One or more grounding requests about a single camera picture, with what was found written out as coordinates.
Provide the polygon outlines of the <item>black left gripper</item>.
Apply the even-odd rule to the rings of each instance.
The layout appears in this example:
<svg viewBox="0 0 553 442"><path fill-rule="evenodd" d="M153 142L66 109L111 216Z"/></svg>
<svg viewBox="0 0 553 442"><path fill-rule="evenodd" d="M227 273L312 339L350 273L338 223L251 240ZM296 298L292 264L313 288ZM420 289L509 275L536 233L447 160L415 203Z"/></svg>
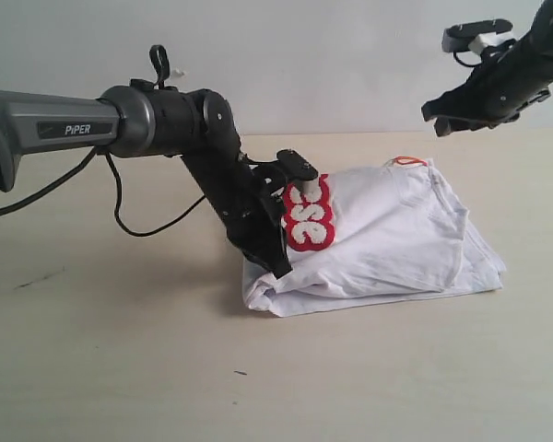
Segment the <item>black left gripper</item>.
<svg viewBox="0 0 553 442"><path fill-rule="evenodd" d="M275 278L290 273L281 226L284 204L277 196L286 183L282 169L276 163L223 163L221 172L229 186L223 216L229 241Z"/></svg>

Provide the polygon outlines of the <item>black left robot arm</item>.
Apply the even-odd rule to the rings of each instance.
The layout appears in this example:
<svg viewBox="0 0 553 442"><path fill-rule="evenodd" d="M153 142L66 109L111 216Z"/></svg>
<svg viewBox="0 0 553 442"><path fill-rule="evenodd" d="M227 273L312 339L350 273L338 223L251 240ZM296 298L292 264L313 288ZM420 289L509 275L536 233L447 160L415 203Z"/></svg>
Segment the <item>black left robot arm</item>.
<svg viewBox="0 0 553 442"><path fill-rule="evenodd" d="M96 99L0 90L0 192L13 189L22 157L83 147L88 159L180 157L229 242L276 278L290 272L283 204L242 152L231 107L217 92L181 92L145 80ZM0 209L0 216L35 202L87 164Z"/></svg>

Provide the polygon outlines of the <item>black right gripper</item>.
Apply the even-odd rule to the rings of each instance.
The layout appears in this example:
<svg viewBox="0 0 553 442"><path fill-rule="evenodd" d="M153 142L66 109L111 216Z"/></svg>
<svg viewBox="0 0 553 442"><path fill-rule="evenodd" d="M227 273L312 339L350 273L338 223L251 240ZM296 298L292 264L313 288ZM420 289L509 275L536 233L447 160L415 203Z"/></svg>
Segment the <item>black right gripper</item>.
<svg viewBox="0 0 553 442"><path fill-rule="evenodd" d="M462 84L421 106L437 136L475 132L514 122L522 111L550 96L551 62L525 50L485 50L481 64Z"/></svg>

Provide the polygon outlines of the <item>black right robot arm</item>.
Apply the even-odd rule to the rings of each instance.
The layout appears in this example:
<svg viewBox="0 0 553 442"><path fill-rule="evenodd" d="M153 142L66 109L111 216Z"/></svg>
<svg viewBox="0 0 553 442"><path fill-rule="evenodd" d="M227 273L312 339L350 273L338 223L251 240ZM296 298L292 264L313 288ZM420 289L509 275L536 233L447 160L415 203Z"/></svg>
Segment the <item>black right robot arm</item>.
<svg viewBox="0 0 553 442"><path fill-rule="evenodd" d="M516 122L529 107L551 97L553 1L544 1L530 29L519 39L504 18L446 28L441 49L471 70L466 81L421 107L437 136L494 129Z"/></svg>

